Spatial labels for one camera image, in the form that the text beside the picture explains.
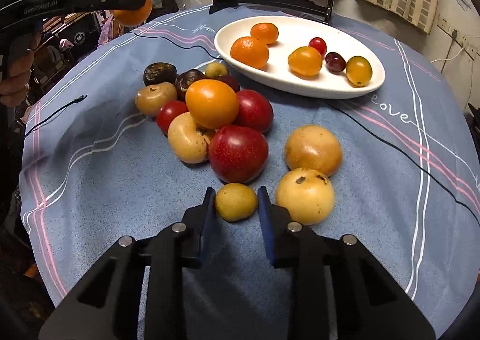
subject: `silver bolt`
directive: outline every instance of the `silver bolt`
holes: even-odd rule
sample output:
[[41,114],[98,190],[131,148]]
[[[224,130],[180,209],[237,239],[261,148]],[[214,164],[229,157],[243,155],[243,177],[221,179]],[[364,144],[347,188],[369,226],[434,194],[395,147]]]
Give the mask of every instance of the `silver bolt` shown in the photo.
[[345,236],[342,237],[342,240],[347,245],[355,245],[357,243],[357,238],[351,234],[345,234]]
[[302,224],[299,224],[298,222],[290,222],[286,227],[293,232],[300,231],[302,229]]
[[177,222],[176,224],[173,224],[173,225],[172,225],[172,230],[173,230],[175,233],[184,232],[184,231],[186,231],[186,229],[187,229],[187,225],[185,225],[185,224],[182,223],[182,222]]
[[126,247],[126,246],[129,246],[134,240],[130,236],[123,236],[123,237],[120,237],[118,241],[120,246]]

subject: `dark purple grape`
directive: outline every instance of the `dark purple grape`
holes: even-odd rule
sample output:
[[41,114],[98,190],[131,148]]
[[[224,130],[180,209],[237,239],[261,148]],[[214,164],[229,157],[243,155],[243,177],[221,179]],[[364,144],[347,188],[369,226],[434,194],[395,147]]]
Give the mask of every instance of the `dark purple grape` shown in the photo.
[[325,56],[325,64],[327,65],[327,69],[332,73],[343,72],[347,65],[339,53],[328,53]]

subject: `human hand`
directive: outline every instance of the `human hand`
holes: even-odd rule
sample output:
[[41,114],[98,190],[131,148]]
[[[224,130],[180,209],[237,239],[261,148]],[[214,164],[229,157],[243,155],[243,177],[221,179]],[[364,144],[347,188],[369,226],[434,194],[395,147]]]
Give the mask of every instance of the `human hand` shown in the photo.
[[40,43],[41,35],[36,33],[26,54],[14,61],[8,68],[7,77],[0,81],[0,103],[7,107],[17,107],[28,93],[28,81],[35,58],[34,49]]

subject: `table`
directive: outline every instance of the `table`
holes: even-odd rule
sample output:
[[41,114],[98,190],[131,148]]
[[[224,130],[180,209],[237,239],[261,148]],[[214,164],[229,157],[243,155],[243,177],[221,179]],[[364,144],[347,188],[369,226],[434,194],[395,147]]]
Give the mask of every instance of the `table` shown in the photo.
[[[203,6],[159,17],[136,33],[183,48],[201,45],[215,55],[216,31],[262,14],[282,13],[239,7],[209,15]],[[354,20],[335,16],[332,26],[364,43],[386,71],[373,94],[332,103],[430,175],[323,100],[239,76],[243,87],[268,97],[275,113],[269,162],[251,186],[266,185],[274,197],[287,172],[281,154],[293,129],[316,123],[331,130],[344,150],[332,177],[337,204],[314,230],[358,236],[440,336],[467,302],[480,267],[480,168],[472,139],[447,82],[421,55]],[[202,70],[213,59],[199,48],[129,33],[80,62],[31,114],[27,130],[88,94],[25,140],[22,220],[55,304],[117,238],[153,236],[199,204],[208,185],[221,187],[208,165],[190,169],[175,159],[155,122],[136,111],[143,70],[157,61],[182,72]],[[269,267],[257,215],[220,222],[215,241],[204,268],[184,272],[189,338],[285,338],[290,277]]]

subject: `oval plate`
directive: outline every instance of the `oval plate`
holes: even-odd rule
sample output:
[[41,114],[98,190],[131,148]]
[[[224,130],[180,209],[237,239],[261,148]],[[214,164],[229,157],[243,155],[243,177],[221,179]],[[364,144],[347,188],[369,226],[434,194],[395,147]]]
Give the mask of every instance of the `oval plate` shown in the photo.
[[[273,23],[279,35],[277,43],[269,46],[270,57],[263,69],[255,69],[230,57],[234,41],[250,36],[250,29],[257,23]],[[312,38],[325,40],[328,53],[335,51],[345,61],[355,55],[365,57],[373,70],[373,77],[365,87],[353,87],[345,73],[333,74],[323,62],[320,73],[314,77],[301,78],[290,72],[288,56],[301,46],[308,46]],[[322,99],[349,99],[378,89],[385,81],[385,69],[378,57],[357,39],[312,20],[288,16],[257,16],[227,24],[215,35],[215,48],[222,58],[239,72],[261,84],[301,96]]]

